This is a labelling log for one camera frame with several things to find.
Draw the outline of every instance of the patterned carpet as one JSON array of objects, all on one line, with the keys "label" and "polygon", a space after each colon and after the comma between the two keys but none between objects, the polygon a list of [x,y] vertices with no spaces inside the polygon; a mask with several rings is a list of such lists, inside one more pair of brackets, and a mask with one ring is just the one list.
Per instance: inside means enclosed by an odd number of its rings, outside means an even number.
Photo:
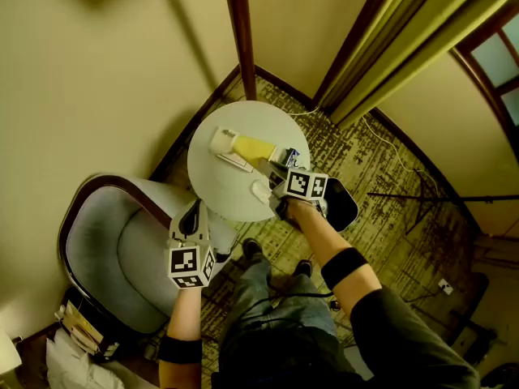
[{"label": "patterned carpet", "polygon": [[[264,79],[256,78],[260,99],[290,113],[303,113],[304,107],[294,98]],[[227,89],[208,113],[224,104],[244,99],[240,78]],[[464,313],[474,299],[478,286],[470,275],[472,233],[458,209],[449,203],[435,206],[409,234],[418,203],[404,199],[368,196],[369,192],[419,195],[420,179],[399,164],[392,147],[377,139],[361,120],[340,132],[322,114],[294,117],[307,137],[314,171],[339,178],[359,206],[357,220],[343,233],[370,261],[383,284],[397,291],[416,313],[443,338],[457,324],[449,311]],[[378,135],[395,143],[408,169],[425,169],[421,162],[395,137],[367,115],[367,122]],[[171,168],[167,182],[190,189],[187,176],[187,140]],[[287,276],[299,259],[311,259],[311,251],[301,233],[275,219],[255,223],[229,222],[238,231],[238,244],[232,260],[203,292],[202,333],[218,339],[229,312],[234,284],[242,274],[241,243],[255,237],[272,262],[272,286],[282,289]],[[445,278],[454,292],[440,293],[438,282]],[[328,289],[315,266],[312,280],[320,292]],[[354,344],[350,322],[342,312],[332,312],[337,332],[344,346]],[[218,370],[217,344],[204,341],[204,387],[210,374]]]}]

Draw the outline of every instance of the curtain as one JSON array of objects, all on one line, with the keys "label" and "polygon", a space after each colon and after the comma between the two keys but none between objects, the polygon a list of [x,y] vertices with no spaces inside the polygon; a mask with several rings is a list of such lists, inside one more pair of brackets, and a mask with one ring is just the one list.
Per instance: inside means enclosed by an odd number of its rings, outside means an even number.
[{"label": "curtain", "polygon": [[507,0],[385,0],[325,94],[346,128],[471,33]]}]

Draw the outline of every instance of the fiducial marker cube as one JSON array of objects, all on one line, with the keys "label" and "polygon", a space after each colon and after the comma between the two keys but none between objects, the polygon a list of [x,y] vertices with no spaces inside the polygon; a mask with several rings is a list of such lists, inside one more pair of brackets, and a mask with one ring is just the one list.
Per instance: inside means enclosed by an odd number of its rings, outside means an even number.
[{"label": "fiducial marker cube", "polygon": [[207,287],[215,262],[211,246],[169,248],[168,277],[180,289]]},{"label": "fiducial marker cube", "polygon": [[289,169],[283,193],[305,200],[319,200],[324,197],[327,181],[328,175],[324,173]]}]

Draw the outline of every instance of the tripod stand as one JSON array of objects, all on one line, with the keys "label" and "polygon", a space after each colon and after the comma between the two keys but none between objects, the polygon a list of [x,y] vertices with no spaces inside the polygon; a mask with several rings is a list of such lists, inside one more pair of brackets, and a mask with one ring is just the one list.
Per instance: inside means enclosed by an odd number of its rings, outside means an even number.
[{"label": "tripod stand", "polygon": [[[416,170],[415,170],[415,172],[416,172],[417,176],[420,177],[420,195],[419,196],[411,196],[411,195],[407,195],[407,194],[386,194],[386,193],[368,193],[367,194],[368,196],[378,196],[378,197],[392,198],[392,199],[412,199],[412,200],[419,201],[420,204],[418,206],[418,213],[416,215],[416,219],[414,220],[413,226],[411,226],[405,232],[406,235],[409,232],[411,232],[414,229],[414,227],[423,220],[423,218],[427,215],[427,213],[429,213],[432,210],[432,208],[438,203],[445,203],[445,202],[453,203],[453,204],[464,203],[464,202],[493,203],[496,200],[518,200],[519,199],[519,194],[508,194],[505,196],[465,196],[465,197],[454,198],[454,199],[449,198],[449,197],[443,197],[443,198],[435,197],[436,192],[434,192],[429,187],[429,185],[423,179],[423,177],[420,175],[419,172],[417,172]],[[426,197],[425,196],[426,192],[424,190],[427,190],[431,196]],[[423,210],[423,205],[425,203],[430,203],[430,205],[425,210]]]}]

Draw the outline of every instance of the round white table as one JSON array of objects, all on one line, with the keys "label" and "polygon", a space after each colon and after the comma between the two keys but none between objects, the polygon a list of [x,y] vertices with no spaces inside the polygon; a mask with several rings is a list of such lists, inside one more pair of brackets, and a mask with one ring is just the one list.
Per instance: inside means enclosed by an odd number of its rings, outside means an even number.
[{"label": "round white table", "polygon": [[293,147],[302,166],[310,168],[310,151],[298,124],[277,107],[245,100],[227,104],[205,118],[197,128],[187,153],[187,171],[195,193],[207,206],[230,220],[253,222],[274,216],[252,193],[251,185],[268,179],[256,169],[247,173],[209,151],[218,126],[279,145]]}]

